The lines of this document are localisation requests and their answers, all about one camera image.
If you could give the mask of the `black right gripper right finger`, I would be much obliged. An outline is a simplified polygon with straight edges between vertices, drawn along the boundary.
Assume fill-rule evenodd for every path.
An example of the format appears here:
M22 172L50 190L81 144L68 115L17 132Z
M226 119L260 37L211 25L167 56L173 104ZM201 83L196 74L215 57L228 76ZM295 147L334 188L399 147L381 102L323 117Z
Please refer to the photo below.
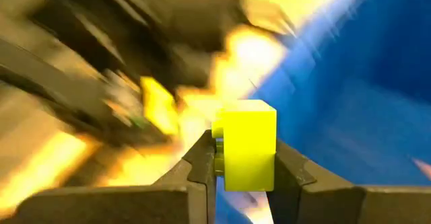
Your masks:
M430 224L429 187L355 185L282 141L274 177L274 223Z

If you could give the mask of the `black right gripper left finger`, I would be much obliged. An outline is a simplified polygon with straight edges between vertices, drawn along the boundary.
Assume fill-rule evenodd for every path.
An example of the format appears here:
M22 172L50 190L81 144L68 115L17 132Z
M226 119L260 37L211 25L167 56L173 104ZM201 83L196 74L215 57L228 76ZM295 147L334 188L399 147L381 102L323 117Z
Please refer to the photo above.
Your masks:
M213 223L216 141L206 130L151 185L51 188L25 198L2 223Z

